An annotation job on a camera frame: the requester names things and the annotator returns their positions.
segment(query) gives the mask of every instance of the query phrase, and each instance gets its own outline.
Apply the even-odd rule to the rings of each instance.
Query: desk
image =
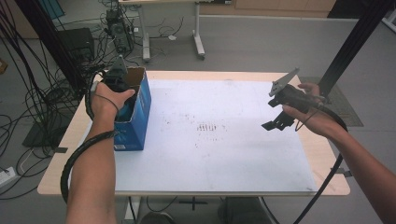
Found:
[[[243,72],[184,72],[184,71],[148,71],[148,82],[150,80],[167,79],[167,80],[222,80],[222,81],[260,81],[270,82],[285,74],[277,73],[243,73]],[[296,77],[291,84],[296,85],[299,83]],[[60,195],[60,177],[64,164],[67,159],[78,147],[78,143],[86,131],[87,126],[90,123],[89,117],[85,113],[85,105],[81,104],[78,107],[76,115],[74,116],[69,128],[67,129],[64,139],[62,140],[60,147],[67,147],[66,153],[56,153],[52,158],[52,161],[43,176],[43,179],[38,186],[38,192],[47,195]],[[332,149],[327,139],[311,133],[306,128],[302,128],[297,132],[298,137],[301,140],[301,144],[304,149],[304,153],[307,157],[312,175],[315,180],[315,184],[319,187],[327,174],[329,173],[332,165],[335,161],[335,157],[332,153]],[[311,195],[314,192],[248,192],[248,191],[221,191],[213,189],[210,191],[191,191],[189,189],[175,189],[170,191],[156,192],[152,190],[147,191],[132,191],[132,190],[117,190],[118,195],[192,195],[192,196],[211,196],[211,195],[238,195],[238,196],[257,196],[257,195]],[[347,195],[349,193],[349,186],[343,175],[335,175],[329,186],[325,189],[323,195]]]
[[[150,60],[149,53],[149,34],[146,31],[145,20],[149,14],[159,15],[166,14],[171,16],[195,16],[195,29],[192,31],[192,36],[195,41],[198,56],[205,58],[204,46],[199,35],[199,10],[200,4],[197,0],[119,0],[122,5],[134,5],[139,14],[140,26],[143,33],[143,61]]]

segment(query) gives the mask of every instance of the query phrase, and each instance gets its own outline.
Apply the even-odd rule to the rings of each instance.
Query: gray floor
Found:
[[[355,23],[356,21],[338,20],[202,17],[201,36],[206,52],[205,60],[202,61],[195,55],[196,49],[191,38],[192,20],[186,19],[177,34],[177,40],[151,40],[151,51],[161,48],[165,54],[158,53],[146,67],[148,72],[289,72],[294,67],[300,67],[299,76],[321,77]],[[36,41],[30,43],[39,49]],[[0,49],[1,58],[10,63],[7,72],[0,76],[0,114],[16,118],[25,109],[23,101],[26,89],[4,51],[4,46],[0,45]],[[337,82],[364,124],[363,127],[350,128],[350,132],[394,172],[395,54],[396,34],[381,23]],[[35,77],[42,79],[43,75],[37,72]],[[7,153],[0,158],[2,167],[15,166],[17,159],[26,151],[21,141],[32,122],[31,119],[24,119],[18,125]],[[33,163],[33,159],[28,160],[25,167]],[[40,178],[41,175],[24,178],[13,190],[0,198],[32,189]],[[380,223],[353,177],[347,181],[351,187],[348,196],[321,197],[303,223]],[[150,205],[159,209],[166,206],[171,199],[150,199]],[[209,202],[209,205],[197,205],[195,211],[191,211],[190,205],[182,205],[178,201],[166,211],[175,217],[177,223],[219,223],[217,207],[221,202],[220,198],[203,200]],[[308,200],[309,198],[304,197],[266,198],[280,223],[294,221]],[[123,206],[124,199],[118,199],[120,216]],[[2,200],[0,207],[2,223],[62,223],[65,217],[65,204],[61,197],[41,196],[35,190],[19,199]],[[147,211],[143,201],[140,214]]]

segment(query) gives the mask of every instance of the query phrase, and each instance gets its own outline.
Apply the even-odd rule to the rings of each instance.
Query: electrical cable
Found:
[[[146,205],[148,206],[148,209],[151,211],[151,212],[156,212],[156,213],[160,213],[160,212],[163,212],[166,208],[168,208],[170,205],[172,205],[172,203],[174,203],[175,202],[175,200],[177,199],[177,196],[168,204],[168,205],[166,205],[164,208],[162,208],[162,209],[160,209],[160,210],[154,210],[154,209],[152,209],[150,206],[149,206],[149,196],[146,198]]]
[[[8,174],[8,170],[4,169],[3,167],[0,166],[0,170],[4,171],[4,173]]]
[[[134,208],[132,207],[132,198],[131,196],[128,197],[129,206],[131,207],[132,217],[134,218],[134,222],[136,222],[136,215],[134,214]]]
[[[27,41],[24,40],[23,37],[17,32],[16,24],[12,12],[10,11],[9,6],[7,5],[7,2],[6,2],[6,6],[4,6],[3,2],[1,2],[0,8],[1,8],[0,31],[4,34],[4,38],[2,38],[2,42],[6,47],[12,61],[16,65],[16,68],[21,76],[21,80],[23,81],[25,88],[28,90],[28,92],[25,95],[25,101],[24,101],[24,103],[27,106],[27,109],[22,113],[22,115],[19,118],[11,120],[9,116],[0,115],[1,117],[8,118],[8,123],[2,124],[2,126],[0,127],[0,131],[1,131],[0,139],[2,140],[0,143],[0,148],[1,148],[0,157],[1,157],[6,152],[11,136],[14,133],[17,124],[21,120],[21,118],[35,117],[35,119],[37,119],[38,125],[41,127],[41,129],[44,130],[43,143],[46,142],[46,139],[48,139],[50,142],[54,142],[65,131],[65,127],[59,127],[59,128],[55,127],[55,125],[58,125],[57,121],[55,120],[59,119],[60,122],[62,122],[62,120],[65,120],[67,117],[63,112],[65,110],[74,113],[77,109],[75,100],[78,101],[78,99],[76,98],[77,93],[73,91],[73,89],[71,89],[70,86],[63,87],[62,82],[58,82],[57,75],[59,75],[58,72],[60,71],[60,69],[57,70],[55,76],[50,72],[47,55],[44,50],[42,42],[39,42],[39,44],[42,50],[42,55],[44,57],[43,60],[40,59],[37,56],[37,54],[35,54],[35,51],[29,46]],[[41,90],[38,87],[37,83],[35,82],[33,70],[30,67],[30,64],[28,63],[28,60],[22,50],[21,43],[24,44],[24,46],[32,53],[32,55],[38,62],[39,66],[43,70],[43,74],[45,75],[45,78],[49,83],[48,88]],[[18,66],[18,63],[16,62],[13,56],[13,52],[11,52],[8,46],[11,46],[14,49],[14,52],[17,53],[18,56],[21,58],[21,61],[26,69],[25,72],[28,78],[24,77],[21,69]],[[16,166],[17,172],[18,172],[18,168],[23,167],[26,160],[28,158],[29,160],[32,159],[34,155],[35,157],[39,158],[40,161],[34,164],[33,166],[31,166],[28,170],[26,170],[26,172],[24,172],[21,175],[21,177],[31,177],[42,173],[47,169],[47,167],[34,174],[29,174],[28,172],[32,171],[32,168],[38,165],[41,161],[50,158],[51,157],[50,153],[52,149],[53,149],[53,144],[52,147],[42,147],[41,151],[43,152],[44,156],[39,156],[38,154],[36,154],[36,150],[33,149],[27,150],[25,153],[30,151],[29,157],[27,157],[20,165],[20,162],[24,158],[23,156],[25,155],[25,153],[22,154],[20,159],[17,161],[17,166]],[[0,195],[3,195],[4,193],[12,189],[17,183],[20,183],[19,181],[20,180],[18,180],[14,185],[12,185],[6,191],[3,191]],[[26,193],[31,192],[32,190],[34,189],[31,189],[21,195],[8,197],[6,199],[1,199],[1,200],[18,198],[25,195]]]
[[[8,198],[0,198],[0,201],[1,201],[1,200],[11,200],[11,199],[20,198],[20,197],[22,197],[22,196],[24,196],[24,195],[26,195],[26,194],[32,192],[33,190],[35,190],[35,189],[37,189],[37,188],[38,188],[38,186],[37,186],[37,187],[34,187],[33,189],[30,189],[30,190],[28,190],[28,191],[26,191],[26,192],[24,192],[24,193],[22,193],[22,194],[20,194],[20,195],[17,195],[17,196],[12,196],[12,197],[8,197]]]
[[[262,203],[264,204],[264,206],[267,209],[271,219],[275,222],[275,224],[279,224],[279,221],[276,219],[274,214],[271,212],[271,209],[268,207],[267,203],[265,202],[264,197],[262,197]]]
[[[69,195],[68,179],[70,176],[70,172],[73,168],[73,165],[78,159],[78,157],[91,146],[95,145],[96,143],[104,139],[114,137],[114,135],[115,135],[115,131],[99,133],[98,135],[86,140],[83,144],[81,144],[81,146],[79,146],[76,149],[76,151],[73,152],[73,154],[70,156],[70,158],[67,160],[66,164],[64,165],[64,170],[62,171],[62,176],[61,176],[61,193],[66,203]]]
[[[26,163],[27,159],[29,159],[30,155],[32,155],[32,153],[33,153],[34,150],[35,150],[34,148],[30,149],[29,154],[27,155],[27,157],[25,158],[25,160],[22,161],[22,163],[21,163],[21,165],[20,165],[21,170],[22,170],[24,173],[25,173],[25,171],[23,170],[23,164]]]
[[[26,172],[25,172],[23,175],[21,175],[20,178],[19,178],[17,181],[15,181],[15,183],[14,183],[12,186],[10,186],[8,189],[4,190],[3,192],[0,192],[0,196],[3,195],[3,194],[5,194],[5,193],[7,193],[7,192],[9,192],[12,188],[14,188],[14,187],[22,180],[23,177],[26,177],[25,174],[27,174],[31,169],[33,169],[36,165],[38,165],[38,164],[39,164],[40,162],[42,162],[43,160],[44,160],[44,159],[42,159],[42,160],[36,162],[36,163],[33,164],[29,169],[27,169]],[[25,194],[27,194],[27,193],[33,191],[33,190],[36,189],[36,188],[37,188],[37,187],[35,187],[35,188],[33,188],[33,189],[31,189],[31,190],[29,190],[29,191],[27,191],[27,192],[25,192],[25,193],[23,193],[23,194],[21,194],[21,195],[13,196],[13,197],[10,197],[10,198],[0,198],[0,200],[9,200],[9,199],[14,199],[14,198],[19,198],[19,197],[21,197],[21,196],[23,196],[23,195],[25,195]]]
[[[343,122],[343,120],[337,114],[332,112],[329,108],[327,108],[325,106],[317,106],[316,109],[320,110],[320,111],[326,113],[327,115],[329,115],[330,117],[332,117],[341,127],[344,128],[344,130],[347,131],[347,126]],[[324,179],[322,185],[320,186],[319,190],[317,191],[315,196],[311,199],[309,204],[305,207],[304,211],[294,221],[294,224],[300,223],[300,221],[305,217],[305,215],[308,213],[308,211],[311,209],[311,207],[314,205],[314,203],[317,201],[317,199],[320,197],[320,195],[323,193],[323,191],[326,189],[326,187],[328,186],[328,184],[332,180],[332,177],[337,172],[337,170],[340,167],[342,161],[343,161],[343,157],[342,157],[342,155],[340,153],[338,155],[338,157],[337,157],[332,169],[330,170],[329,174],[326,176],[326,178]]]
[[[181,27],[183,26],[183,22],[184,22],[184,17],[181,17],[181,18],[180,18],[180,25],[178,26],[177,30],[174,31],[171,35],[176,35],[176,34],[180,31]],[[166,37],[168,37],[169,35],[164,35],[164,32],[163,32],[163,33],[160,32],[161,29],[162,29],[162,28],[165,28],[165,27],[170,27],[170,26],[163,26],[163,27],[160,27],[159,30],[158,30],[158,33],[159,33],[160,35],[159,35],[159,36],[150,37],[150,39],[158,39],[158,38],[166,38]]]
[[[42,170],[40,170],[40,171],[38,171],[38,172],[36,172],[36,173],[34,173],[34,174],[32,174],[32,175],[28,175],[28,174],[27,174],[27,171],[25,172],[25,171],[23,171],[23,170],[22,170],[23,173],[20,173],[19,168],[21,168],[22,164],[24,163],[24,161],[23,161],[23,162],[20,164],[22,158],[23,158],[24,155],[25,155],[26,153],[28,153],[28,152],[29,152],[29,154],[31,154],[30,152],[33,153],[33,150],[34,150],[33,147],[27,149],[25,152],[22,153],[22,155],[21,155],[20,158],[18,159],[17,164],[16,164],[16,166],[15,166],[15,167],[16,167],[16,173],[17,173],[17,175],[20,175],[20,176],[23,176],[23,177],[33,177],[33,176],[35,176],[35,175],[38,175],[38,174],[42,173],[43,171],[45,171],[45,170],[47,169],[47,167],[46,167],[46,168],[44,168],[44,169],[42,169]],[[44,157],[44,158],[39,158],[39,159],[42,161],[42,160],[48,159],[48,158],[50,158],[50,156],[47,156],[47,157]]]

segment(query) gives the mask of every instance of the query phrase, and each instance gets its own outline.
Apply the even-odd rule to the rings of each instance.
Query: metal stand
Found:
[[[195,11],[194,11],[194,16],[195,16],[195,27],[194,30],[192,30],[192,36],[195,41],[195,46],[197,48],[198,56],[201,57],[201,59],[205,58],[205,51],[204,51],[204,46],[201,41],[201,37],[199,35],[199,10],[200,10],[200,4],[199,2],[194,3],[195,4]],[[135,5],[137,8],[137,13],[140,18],[140,26],[142,29],[143,33],[143,61],[145,63],[148,63],[150,60],[150,53],[149,53],[149,33],[146,30],[146,24],[145,24],[145,13],[142,5]]]
[[[396,33],[396,25],[394,22],[396,21],[396,9],[390,14],[388,18],[382,19],[384,22],[394,33]]]
[[[149,62],[150,56],[149,56],[149,33],[146,31],[146,25],[144,22],[145,14],[143,12],[142,5],[136,6],[137,8],[137,13],[139,14],[139,19],[140,19],[140,28],[142,29],[143,33],[143,61],[145,63]]]
[[[327,96],[338,78],[343,75],[376,26],[387,14],[393,0],[372,1],[338,51],[319,82],[320,94]]]
[[[199,6],[200,4],[195,3],[195,30],[192,31],[192,36],[194,37],[195,45],[197,47],[198,56],[202,59],[205,58],[204,46],[202,45],[201,37],[199,36]]]

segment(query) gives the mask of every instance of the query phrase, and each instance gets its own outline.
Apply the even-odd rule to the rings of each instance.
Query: cardboard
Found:
[[[136,100],[132,108],[132,116],[127,121],[115,121],[118,134],[114,137],[114,150],[143,150],[151,106],[146,69],[144,67],[128,68],[124,81],[135,90]]]

